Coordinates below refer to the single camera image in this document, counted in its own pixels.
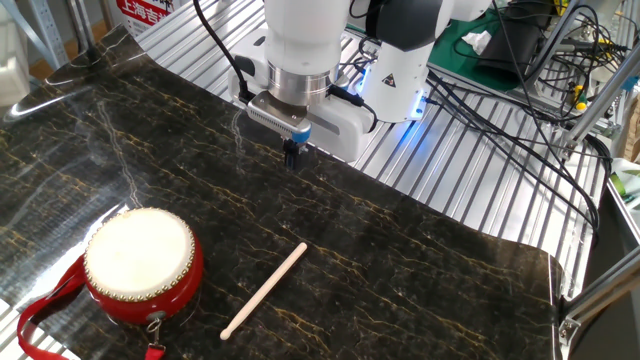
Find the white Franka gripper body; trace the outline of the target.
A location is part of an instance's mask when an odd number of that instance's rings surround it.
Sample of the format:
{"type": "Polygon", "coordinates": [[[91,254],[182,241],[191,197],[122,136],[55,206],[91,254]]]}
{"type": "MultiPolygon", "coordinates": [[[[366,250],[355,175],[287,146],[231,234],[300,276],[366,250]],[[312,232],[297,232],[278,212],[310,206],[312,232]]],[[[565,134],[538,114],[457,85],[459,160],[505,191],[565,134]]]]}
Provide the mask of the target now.
{"type": "Polygon", "coordinates": [[[340,87],[338,71],[301,77],[272,66],[266,58],[267,34],[259,28],[231,52],[254,95],[243,106],[248,117],[284,141],[311,144],[347,162],[359,158],[374,115],[340,87]]]}

